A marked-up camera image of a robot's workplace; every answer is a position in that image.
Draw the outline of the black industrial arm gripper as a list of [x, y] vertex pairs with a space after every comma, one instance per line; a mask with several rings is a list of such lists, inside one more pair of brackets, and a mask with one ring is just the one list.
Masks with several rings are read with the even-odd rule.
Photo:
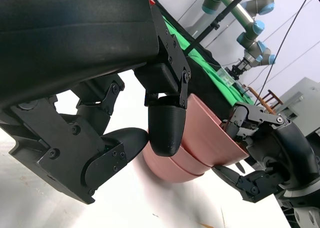
[[249, 61], [246, 58], [243, 58], [240, 60], [239, 63], [236, 65], [232, 65], [232, 68], [229, 69], [226, 67], [224, 70], [233, 78], [233, 79], [239, 79], [240, 75], [242, 75], [244, 72], [251, 69], [251, 65]]

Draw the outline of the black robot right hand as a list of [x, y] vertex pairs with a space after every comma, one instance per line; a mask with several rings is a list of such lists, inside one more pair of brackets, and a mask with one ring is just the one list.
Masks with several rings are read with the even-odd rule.
[[243, 200], [256, 203], [282, 189], [280, 201], [289, 208], [319, 208], [320, 170], [309, 142], [291, 121], [265, 113], [261, 107], [237, 102], [223, 130], [245, 145], [261, 167], [246, 176], [224, 165], [213, 172], [236, 189]]

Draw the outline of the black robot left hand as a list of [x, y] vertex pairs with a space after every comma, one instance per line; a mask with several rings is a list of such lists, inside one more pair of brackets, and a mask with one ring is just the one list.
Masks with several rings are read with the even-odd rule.
[[[105, 130], [133, 70], [148, 129]], [[147, 145], [178, 151], [191, 71], [150, 0], [0, 0], [0, 127], [11, 156], [86, 204]]]

